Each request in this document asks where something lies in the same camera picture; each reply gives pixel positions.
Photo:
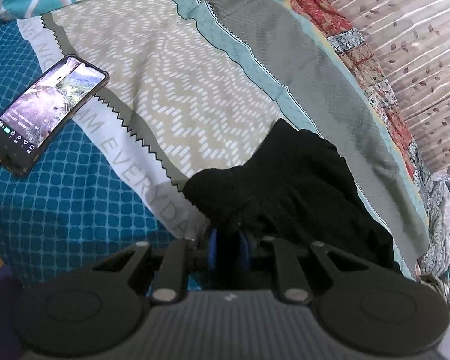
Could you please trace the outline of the black pants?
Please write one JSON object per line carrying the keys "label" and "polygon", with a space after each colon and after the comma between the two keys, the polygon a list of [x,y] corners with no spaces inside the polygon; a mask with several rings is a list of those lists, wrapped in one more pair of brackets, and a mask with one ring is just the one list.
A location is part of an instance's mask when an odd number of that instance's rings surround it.
{"label": "black pants", "polygon": [[294,245],[323,242],[400,270],[392,235],[366,209],[337,147],[284,119],[245,164],[198,172],[184,196],[225,236],[245,231]]}

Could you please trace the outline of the patterned teal beige bedsheet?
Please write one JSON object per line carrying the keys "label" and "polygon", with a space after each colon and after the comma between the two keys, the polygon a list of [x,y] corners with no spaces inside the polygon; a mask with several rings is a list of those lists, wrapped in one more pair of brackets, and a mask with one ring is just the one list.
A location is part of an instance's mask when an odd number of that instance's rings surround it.
{"label": "patterned teal beige bedsheet", "polygon": [[184,183],[244,164],[278,119],[337,147],[414,276],[428,218],[404,159],[320,31],[282,0],[83,0],[0,24],[0,112],[68,53],[109,82],[27,176],[0,170],[0,257],[24,284],[203,235]]}

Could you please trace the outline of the crumpled grey patterned cloth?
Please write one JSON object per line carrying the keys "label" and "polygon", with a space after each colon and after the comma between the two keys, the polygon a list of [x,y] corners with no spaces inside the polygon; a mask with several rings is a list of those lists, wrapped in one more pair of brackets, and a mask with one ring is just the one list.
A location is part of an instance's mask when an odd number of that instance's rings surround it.
{"label": "crumpled grey patterned cloth", "polygon": [[450,306],[450,191],[439,174],[429,171],[415,141],[407,152],[428,217],[429,246],[418,259],[415,273],[418,281],[438,292]]}

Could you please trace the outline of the black smartphone with lit screen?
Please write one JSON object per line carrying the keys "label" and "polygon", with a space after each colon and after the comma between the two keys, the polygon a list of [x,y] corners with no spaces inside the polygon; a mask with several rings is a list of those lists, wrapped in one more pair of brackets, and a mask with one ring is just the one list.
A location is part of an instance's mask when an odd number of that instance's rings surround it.
{"label": "black smartphone with lit screen", "polygon": [[66,55],[0,114],[0,164],[18,177],[32,169],[81,106],[104,88],[109,74]]}

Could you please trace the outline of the red floral patchwork quilt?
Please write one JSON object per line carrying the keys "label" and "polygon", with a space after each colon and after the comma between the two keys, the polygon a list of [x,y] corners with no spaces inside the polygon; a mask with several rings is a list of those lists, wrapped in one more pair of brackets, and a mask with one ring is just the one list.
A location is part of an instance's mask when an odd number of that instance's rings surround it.
{"label": "red floral patchwork quilt", "polygon": [[339,14],[328,0],[289,1],[296,13],[308,18],[321,31],[352,73],[370,105],[386,124],[410,177],[416,179],[418,166],[410,153],[413,148],[412,135],[399,114],[396,95],[362,33]]}

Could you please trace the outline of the beige leaf pattern curtain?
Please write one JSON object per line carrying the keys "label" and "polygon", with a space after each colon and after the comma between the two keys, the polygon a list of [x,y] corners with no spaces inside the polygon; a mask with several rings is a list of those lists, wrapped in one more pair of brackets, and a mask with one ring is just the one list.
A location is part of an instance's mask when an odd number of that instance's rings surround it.
{"label": "beige leaf pattern curtain", "polygon": [[450,0],[329,0],[365,36],[432,172],[450,166]]}

